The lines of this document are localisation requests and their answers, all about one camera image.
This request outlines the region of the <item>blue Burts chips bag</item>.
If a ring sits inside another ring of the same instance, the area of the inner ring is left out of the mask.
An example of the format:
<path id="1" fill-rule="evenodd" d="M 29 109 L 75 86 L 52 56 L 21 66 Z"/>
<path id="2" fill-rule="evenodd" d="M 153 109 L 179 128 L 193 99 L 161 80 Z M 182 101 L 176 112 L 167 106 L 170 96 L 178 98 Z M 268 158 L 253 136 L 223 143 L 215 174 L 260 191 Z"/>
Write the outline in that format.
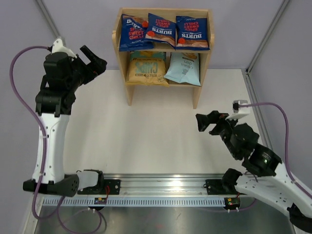
<path id="1" fill-rule="evenodd" d="M 145 39 L 151 42 L 176 46 L 176 23 L 149 13 Z"/>
<path id="2" fill-rule="evenodd" d="M 206 18 L 176 16 L 176 49 L 192 51 L 209 50 L 208 23 Z"/>
<path id="3" fill-rule="evenodd" d="M 148 21 L 145 18 L 121 15 L 121 36 L 119 51 L 137 51 L 153 49 L 153 43 L 147 41 Z"/>

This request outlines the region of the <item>large yellow kettle chips bag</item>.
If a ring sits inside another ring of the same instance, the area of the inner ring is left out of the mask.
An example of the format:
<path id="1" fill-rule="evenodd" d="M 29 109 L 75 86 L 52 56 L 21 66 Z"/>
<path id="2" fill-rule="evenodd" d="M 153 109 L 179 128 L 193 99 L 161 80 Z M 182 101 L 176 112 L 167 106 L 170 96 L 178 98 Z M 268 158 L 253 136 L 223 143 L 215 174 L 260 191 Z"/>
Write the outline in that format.
<path id="1" fill-rule="evenodd" d="M 153 51 L 132 51 L 127 85 L 160 85 L 169 87 L 166 74 L 166 53 Z"/>

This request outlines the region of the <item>light blue cassava chips bag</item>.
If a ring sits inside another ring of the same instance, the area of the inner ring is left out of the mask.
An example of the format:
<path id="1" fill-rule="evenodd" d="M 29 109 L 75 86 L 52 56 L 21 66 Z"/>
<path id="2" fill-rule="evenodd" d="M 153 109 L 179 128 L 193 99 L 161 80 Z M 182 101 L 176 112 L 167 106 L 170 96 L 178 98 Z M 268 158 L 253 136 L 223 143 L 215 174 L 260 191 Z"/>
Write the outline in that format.
<path id="1" fill-rule="evenodd" d="M 171 53 L 170 66 L 164 77 L 176 83 L 200 86 L 199 54 Z"/>

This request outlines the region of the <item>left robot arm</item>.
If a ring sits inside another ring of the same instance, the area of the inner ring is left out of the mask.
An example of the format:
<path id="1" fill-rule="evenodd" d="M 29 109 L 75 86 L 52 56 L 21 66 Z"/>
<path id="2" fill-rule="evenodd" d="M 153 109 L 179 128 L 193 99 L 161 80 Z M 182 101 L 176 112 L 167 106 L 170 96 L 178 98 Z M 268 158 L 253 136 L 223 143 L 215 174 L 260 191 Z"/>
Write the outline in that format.
<path id="1" fill-rule="evenodd" d="M 89 59 L 88 64 L 64 47 L 53 47 L 43 63 L 45 75 L 35 98 L 35 117 L 39 120 L 37 164 L 31 179 L 23 182 L 24 191 L 73 197 L 80 190 L 100 194 L 105 189 L 102 171 L 66 174 L 63 166 L 65 132 L 75 92 L 104 73 L 107 65 L 87 46 L 80 50 Z"/>

